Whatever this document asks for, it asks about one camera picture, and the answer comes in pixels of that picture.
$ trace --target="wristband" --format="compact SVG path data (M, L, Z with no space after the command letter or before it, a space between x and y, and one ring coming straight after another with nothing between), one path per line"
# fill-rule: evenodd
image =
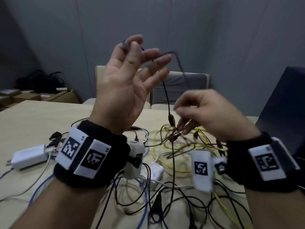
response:
M249 140L228 141L227 147L224 173L238 184L263 192L292 192L298 188L296 162L268 133Z
M67 136L54 175L70 187L104 187L124 168L129 153L127 137L85 120Z

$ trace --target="qr code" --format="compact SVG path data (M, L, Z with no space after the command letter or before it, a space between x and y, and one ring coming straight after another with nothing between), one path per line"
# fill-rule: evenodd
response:
M68 158L72 159L75 151L78 149L80 143L78 143L73 138L69 137L67 142L65 143L65 146L61 150L61 152L66 155Z
M101 163L103 162L105 158L105 154L102 154L98 151L95 151L93 149L90 149L85 157L85 159L82 161L81 166L87 167L89 169L98 170Z
M270 171L270 170L279 169L276 160L274 159L273 154L271 153L255 156L255 159L261 171Z
M207 163L195 162L195 174L208 175Z

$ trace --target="black wristband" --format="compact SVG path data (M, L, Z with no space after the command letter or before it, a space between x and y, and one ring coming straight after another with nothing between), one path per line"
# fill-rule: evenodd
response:
M248 149L271 144L273 141L268 133L244 141L228 141L228 156L225 173L245 188L263 192L292 192L298 188L297 173L292 170L285 179L264 181L257 169Z
M124 135L113 134L110 130L88 120L81 122L78 129L87 134L88 137L73 159L69 169L65 169L58 163L55 165L55 177L71 187L100 188L107 186L116 173L123 169L127 163L128 155L130 153L130 147L127 144L127 137ZM98 168L94 178L91 179L74 174L76 168L80 164L83 164L82 160L86 159L84 156L89 155L89 153L86 153L94 139L111 146L108 154L102 161L102 164Z

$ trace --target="person's left hand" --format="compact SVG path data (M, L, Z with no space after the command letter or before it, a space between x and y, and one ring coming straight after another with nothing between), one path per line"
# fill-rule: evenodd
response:
M170 63L171 55L159 57L159 49L142 51L142 42L141 35L129 37L125 41L130 47L129 52L122 43L118 44L105 67L102 81L98 83L89 120L114 134L120 135L132 126L143 110L147 95L165 80L170 71L165 66ZM138 72L143 63L151 60L154 62Z

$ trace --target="table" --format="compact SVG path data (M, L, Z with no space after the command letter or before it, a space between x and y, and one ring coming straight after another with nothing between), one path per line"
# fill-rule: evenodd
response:
M48 144L48 138L56 131L61 133L69 131L70 126L73 122L89 117L93 106L81 105L81 104L67 104L67 103L54 103L54 102L43 102L43 101L24 101L12 108L0 112L0 125L1 125L1 153L0 153L0 174L7 171L9 168L5 166L7 160L11 159L12 154L15 151L37 146L40 144ZM167 124L167 111L164 110L152 110L144 109L134 123L134 125L143 127L149 131L149 145L152 145L152 139L154 134L161 128L162 125ZM178 121L179 117L173 112L172 113ZM129 139L134 139L134 132L126 132L126 136ZM144 139L144 133L138 132L138 137ZM212 136L208 136L212 141L215 139ZM156 147L156 153L164 151L165 148L162 146ZM150 153L144 158L144 162L149 163L153 160ZM28 201L35 190L35 188L51 173L55 162L51 161L51 164L43 174L37 184L31 188L27 193L20 197L0 202L0 225L1 228L8 228L27 208ZM22 171L12 171L0 180L0 198L8 196L10 194L19 193L31 185L38 175L42 172L45 164L35 165L33 167L24 169ZM184 157L179 156L176 158L177 169L187 169L191 167L190 156L185 155ZM162 181L170 181L172 170L165 169ZM192 185L192 180L189 174L176 173L176 184L178 185ZM223 180L225 184L237 191L243 191L243 188L236 183L228 180ZM119 190L119 199L123 203L131 202L129 198L135 199L140 191L137 182L129 182L133 185L135 190L131 188L121 187ZM210 199L209 193L199 192L197 190L186 190L186 195L196 196L200 198L205 204ZM231 194L236 200L248 208L245 196ZM170 200L170 192L162 194L163 207ZM227 208L233 212L233 208L228 200L223 200L223 203ZM143 199L139 200L139 205L135 204L129 207L130 210L136 210L143 204ZM237 206L238 212L240 213L241 219L245 225L251 225L250 220L247 218L246 213ZM95 225L103 210L103 204L100 204L97 214L95 216L92 228ZM204 219L204 211L195 210L197 218ZM215 219L223 225L225 228L237 228L234 223L223 213L219 205L215 202L212 207L212 214ZM126 216L123 212L122 207L116 206L114 197L110 198L106 213L101 222L101 228L136 228L138 225L142 213L138 213L134 216ZM167 225L170 228L188 228L189 226L189 213L188 207L185 200L178 200L172 204L170 213L166 217ZM145 220L142 228L147 227L147 221ZM204 228L213 228L211 222L208 220Z

